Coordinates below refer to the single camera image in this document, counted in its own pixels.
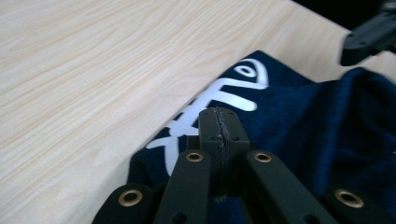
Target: metal ring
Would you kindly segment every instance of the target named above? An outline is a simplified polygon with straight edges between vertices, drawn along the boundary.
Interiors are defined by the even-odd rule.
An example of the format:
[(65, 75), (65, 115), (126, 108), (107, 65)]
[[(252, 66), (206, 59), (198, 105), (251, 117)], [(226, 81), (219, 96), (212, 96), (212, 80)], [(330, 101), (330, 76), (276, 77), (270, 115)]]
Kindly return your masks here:
[(349, 190), (337, 189), (334, 196), (338, 201), (349, 207), (361, 208), (364, 206), (363, 199)]
[[(128, 194), (134, 194), (135, 198), (133, 198), (132, 200), (127, 200), (125, 199), (125, 197)], [(124, 206), (124, 207), (130, 207), (130, 206), (134, 206), (138, 203), (140, 203), (140, 201), (142, 201), (143, 199), (143, 193), (140, 190), (137, 189), (128, 189), (125, 190), (119, 197), (119, 203)]]
[(263, 152), (258, 152), (256, 154), (254, 154), (254, 159), (256, 159), (256, 161), (260, 161), (260, 162), (270, 162), (272, 160), (272, 157), (268, 154), (263, 153)]
[(188, 161), (197, 162), (204, 159), (204, 156), (201, 153), (192, 152), (187, 154), (186, 159)]

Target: screw hole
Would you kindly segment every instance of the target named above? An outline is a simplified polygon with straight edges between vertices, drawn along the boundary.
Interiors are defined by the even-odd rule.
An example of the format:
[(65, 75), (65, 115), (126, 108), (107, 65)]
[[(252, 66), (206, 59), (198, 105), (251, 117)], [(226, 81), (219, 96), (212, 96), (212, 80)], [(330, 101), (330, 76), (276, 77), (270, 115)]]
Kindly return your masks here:
[(188, 161), (197, 162), (197, 161), (201, 161), (204, 158), (204, 156), (201, 153), (192, 152), (187, 154), (186, 158)]
[(124, 207), (130, 207), (137, 205), (142, 201), (143, 194), (140, 190), (137, 189), (128, 189), (125, 190), (119, 197), (119, 204)]
[(182, 224), (187, 222), (187, 216), (183, 213), (176, 213), (172, 215), (172, 222), (175, 224)]
[(363, 200), (358, 195), (348, 190), (338, 189), (335, 191), (334, 196), (339, 202), (349, 207), (361, 208), (364, 206)]
[(305, 216), (304, 220), (305, 220), (305, 222), (307, 224), (320, 224), (319, 219), (317, 217), (315, 217), (315, 216), (312, 216), (312, 215)]
[(260, 161), (260, 162), (269, 162), (272, 159), (270, 155), (267, 155), (262, 152), (256, 153), (256, 155), (254, 155), (254, 158), (256, 159), (256, 161)]

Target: light wood surface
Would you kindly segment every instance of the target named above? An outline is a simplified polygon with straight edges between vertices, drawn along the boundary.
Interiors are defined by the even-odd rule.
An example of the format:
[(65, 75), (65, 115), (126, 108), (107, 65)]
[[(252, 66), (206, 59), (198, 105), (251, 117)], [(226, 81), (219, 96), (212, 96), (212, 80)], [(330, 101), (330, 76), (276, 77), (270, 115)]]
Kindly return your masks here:
[[(290, 1), (1, 1), (0, 223), (91, 223), (131, 155), (256, 49), (339, 78), (347, 30)], [(396, 80), (396, 58), (362, 66)]]

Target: wooden table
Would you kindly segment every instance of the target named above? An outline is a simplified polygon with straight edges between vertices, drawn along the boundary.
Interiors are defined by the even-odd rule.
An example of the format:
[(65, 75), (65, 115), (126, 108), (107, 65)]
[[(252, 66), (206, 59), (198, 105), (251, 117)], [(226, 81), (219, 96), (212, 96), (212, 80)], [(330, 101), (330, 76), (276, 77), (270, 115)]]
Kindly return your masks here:
[[(290, 1), (2, 1), (0, 223), (91, 223), (131, 155), (261, 49), (339, 78), (347, 30)], [(362, 66), (396, 80), (396, 58)]]

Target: wood grain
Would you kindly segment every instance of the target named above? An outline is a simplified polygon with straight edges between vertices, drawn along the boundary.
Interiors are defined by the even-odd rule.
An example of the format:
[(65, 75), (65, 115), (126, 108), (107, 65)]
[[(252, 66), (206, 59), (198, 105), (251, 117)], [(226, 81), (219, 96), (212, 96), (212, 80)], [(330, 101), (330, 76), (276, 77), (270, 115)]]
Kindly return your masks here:
[[(290, 1), (0, 2), (0, 223), (91, 223), (131, 155), (261, 49), (339, 78), (343, 28)], [(390, 53), (366, 66), (396, 80)]]

